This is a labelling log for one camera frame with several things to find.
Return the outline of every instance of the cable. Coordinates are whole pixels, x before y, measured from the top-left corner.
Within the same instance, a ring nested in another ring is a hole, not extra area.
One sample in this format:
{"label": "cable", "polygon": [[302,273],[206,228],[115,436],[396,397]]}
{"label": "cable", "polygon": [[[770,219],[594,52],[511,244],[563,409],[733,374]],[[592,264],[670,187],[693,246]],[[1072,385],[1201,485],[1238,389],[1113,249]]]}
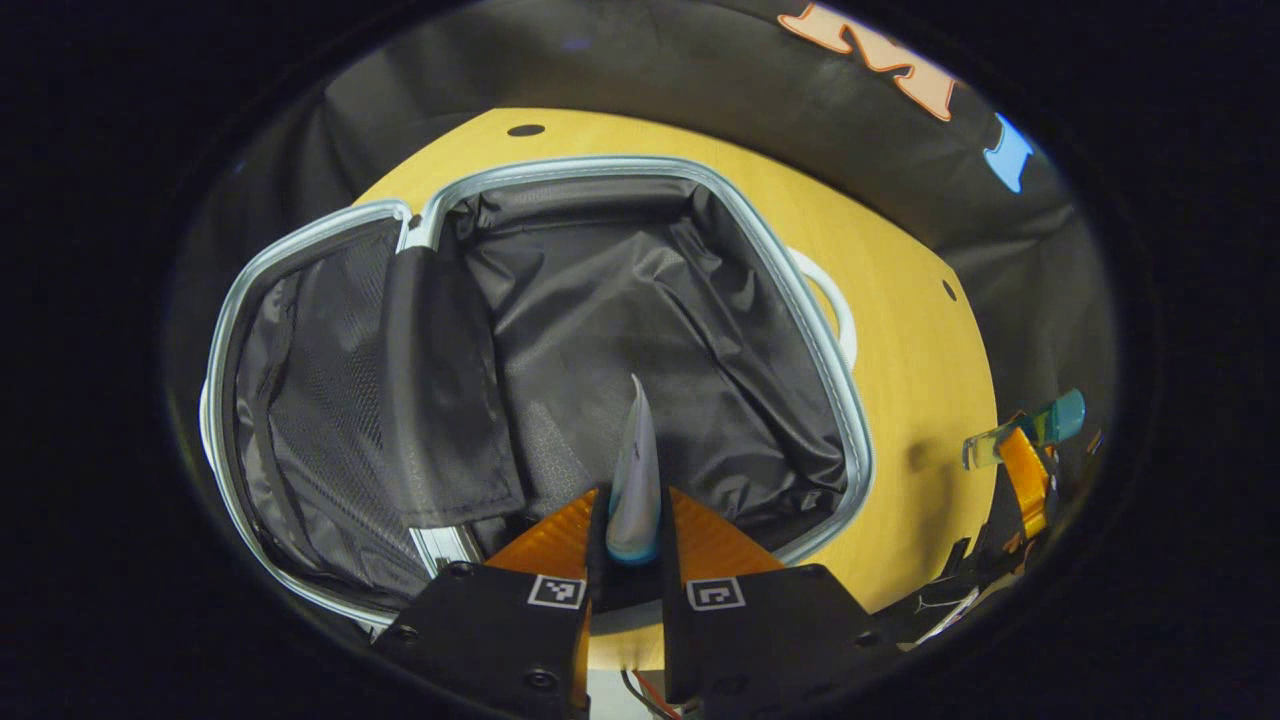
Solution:
{"label": "cable", "polygon": [[671,715],[672,717],[680,717],[680,714],[676,712],[673,707],[667,705],[667,701],[662,700],[662,693],[658,692],[658,688],[653,687],[653,683],[645,680],[644,676],[640,673],[636,673],[635,670],[632,670],[631,674],[635,675],[636,680],[639,680],[641,685],[644,685],[644,692],[649,694],[649,700],[652,700],[654,705],[666,710],[667,715]]}
{"label": "cable", "polygon": [[658,717],[666,717],[667,720],[680,720],[678,716],[668,715],[667,711],[654,705],[653,701],[641,694],[640,691],[635,689],[635,685],[631,684],[631,679],[627,678],[626,670],[620,670],[618,673],[622,675],[622,684],[627,687],[627,692],[634,694],[636,700],[648,707],[649,712],[653,712]]}

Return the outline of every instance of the white handle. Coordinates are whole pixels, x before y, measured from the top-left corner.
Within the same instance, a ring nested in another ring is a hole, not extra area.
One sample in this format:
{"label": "white handle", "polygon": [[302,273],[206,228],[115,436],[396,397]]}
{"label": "white handle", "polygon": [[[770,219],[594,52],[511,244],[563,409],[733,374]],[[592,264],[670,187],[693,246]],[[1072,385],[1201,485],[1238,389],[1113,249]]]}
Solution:
{"label": "white handle", "polygon": [[804,252],[792,247],[787,247],[787,250],[791,251],[791,259],[795,260],[796,268],[822,290],[827,301],[831,302],[831,309],[836,311],[837,342],[845,356],[845,363],[849,365],[847,370],[852,373],[854,360],[858,357],[858,329],[854,327],[854,313],[849,309],[845,295],[840,292],[836,281],[831,279],[831,275]]}

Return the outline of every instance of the orange letter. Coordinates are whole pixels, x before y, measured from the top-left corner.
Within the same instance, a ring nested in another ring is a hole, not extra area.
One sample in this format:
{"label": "orange letter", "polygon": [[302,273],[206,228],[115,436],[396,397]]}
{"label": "orange letter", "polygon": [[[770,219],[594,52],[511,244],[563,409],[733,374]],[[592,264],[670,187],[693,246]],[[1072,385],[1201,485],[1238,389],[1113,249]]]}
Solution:
{"label": "orange letter", "polygon": [[778,22],[800,37],[842,55],[854,51],[854,46],[844,37],[847,29],[863,51],[868,68],[878,73],[906,68],[906,74],[893,78],[899,90],[940,120],[951,119],[951,90],[955,87],[951,76],[933,63],[893,45],[883,35],[815,3],[810,3],[800,17],[778,15]]}

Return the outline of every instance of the wooden table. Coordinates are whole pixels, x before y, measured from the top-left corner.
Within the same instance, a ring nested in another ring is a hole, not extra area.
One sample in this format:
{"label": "wooden table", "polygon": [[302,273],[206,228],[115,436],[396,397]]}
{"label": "wooden table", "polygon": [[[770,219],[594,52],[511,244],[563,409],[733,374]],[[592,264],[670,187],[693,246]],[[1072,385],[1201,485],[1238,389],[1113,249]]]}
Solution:
{"label": "wooden table", "polygon": [[[545,131],[507,135],[524,124]],[[858,518],[810,560],[826,565],[872,612],[934,578],[951,544],[977,537],[991,509],[996,471],[965,471],[960,445],[996,427],[996,397],[960,281],[890,222],[808,176],[719,140],[634,118],[552,109],[490,110],[416,152],[357,204],[398,197],[417,210],[449,182],[497,165],[604,154],[678,156],[714,168],[783,242],[840,284],[858,327],[854,379],[878,468]],[[659,669],[662,662],[659,625],[591,638],[593,669]]]}

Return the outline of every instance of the blue letter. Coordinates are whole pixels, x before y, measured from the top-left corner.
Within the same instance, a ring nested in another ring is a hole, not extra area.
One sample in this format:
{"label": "blue letter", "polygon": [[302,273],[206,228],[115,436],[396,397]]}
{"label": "blue letter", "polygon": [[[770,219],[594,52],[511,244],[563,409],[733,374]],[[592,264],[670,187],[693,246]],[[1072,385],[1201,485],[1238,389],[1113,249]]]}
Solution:
{"label": "blue letter", "polygon": [[996,119],[1000,120],[1000,142],[996,143],[995,150],[984,150],[983,155],[987,158],[987,164],[991,165],[991,172],[996,173],[1000,182],[1014,192],[1021,192],[1023,168],[1027,167],[1027,159],[1032,156],[1032,146],[1023,136],[1018,135],[1018,131],[1009,124],[1004,115],[996,113]]}

